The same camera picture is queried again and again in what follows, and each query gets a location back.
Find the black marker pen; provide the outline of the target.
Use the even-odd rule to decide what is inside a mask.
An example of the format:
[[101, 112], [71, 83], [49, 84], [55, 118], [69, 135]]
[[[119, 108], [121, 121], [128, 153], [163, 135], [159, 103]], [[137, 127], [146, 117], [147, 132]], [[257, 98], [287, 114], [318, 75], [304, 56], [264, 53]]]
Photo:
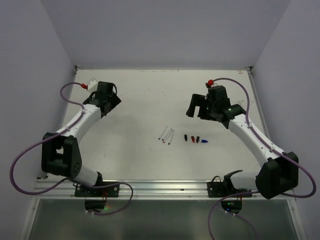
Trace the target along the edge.
[[170, 135], [170, 138], [169, 138], [169, 141], [168, 141], [168, 145], [171, 144], [172, 139], [173, 139], [173, 137], [174, 137], [174, 134], [175, 134], [175, 130], [173, 129], [173, 130], [171, 131], [171, 135]]
[[172, 131], [173, 131], [173, 129], [171, 128], [171, 129], [168, 131], [168, 133], [162, 138], [162, 142], [163, 142], [163, 143], [165, 143], [165, 142], [168, 140], [169, 136], [172, 134]]

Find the red marker pen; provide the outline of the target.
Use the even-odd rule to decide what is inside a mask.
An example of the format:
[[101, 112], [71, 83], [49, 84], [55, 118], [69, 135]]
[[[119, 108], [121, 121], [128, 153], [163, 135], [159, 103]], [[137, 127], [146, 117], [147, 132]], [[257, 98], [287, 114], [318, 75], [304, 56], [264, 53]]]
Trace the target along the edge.
[[162, 140], [162, 142], [165, 143], [168, 140], [170, 135], [171, 135], [171, 131], [165, 136], [165, 138]]

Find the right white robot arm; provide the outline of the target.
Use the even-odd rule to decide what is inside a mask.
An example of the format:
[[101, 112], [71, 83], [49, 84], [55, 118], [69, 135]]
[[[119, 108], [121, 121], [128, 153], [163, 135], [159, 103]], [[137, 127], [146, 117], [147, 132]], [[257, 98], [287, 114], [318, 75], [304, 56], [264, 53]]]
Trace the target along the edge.
[[194, 117], [196, 107], [198, 118], [223, 124], [244, 143], [260, 166], [258, 172], [240, 169], [226, 174], [220, 182], [213, 182], [212, 188], [219, 196], [258, 191], [269, 200], [298, 186], [298, 156], [286, 153], [261, 131], [252, 131], [255, 125], [246, 117], [247, 112], [241, 105], [231, 104], [224, 86], [212, 86], [206, 95], [194, 93], [186, 115]]

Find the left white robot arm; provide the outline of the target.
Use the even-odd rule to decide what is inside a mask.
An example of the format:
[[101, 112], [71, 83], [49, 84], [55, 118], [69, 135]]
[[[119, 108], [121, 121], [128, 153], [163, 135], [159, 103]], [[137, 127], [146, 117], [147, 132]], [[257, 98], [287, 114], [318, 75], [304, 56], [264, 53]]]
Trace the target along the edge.
[[121, 103], [121, 99], [112, 82], [99, 81], [92, 89], [89, 84], [81, 86], [90, 92], [82, 103], [62, 97], [68, 103], [78, 105], [79, 112], [64, 127], [43, 136], [41, 169], [86, 185], [87, 192], [96, 197], [104, 190], [102, 174], [83, 165], [79, 143], [97, 121]]

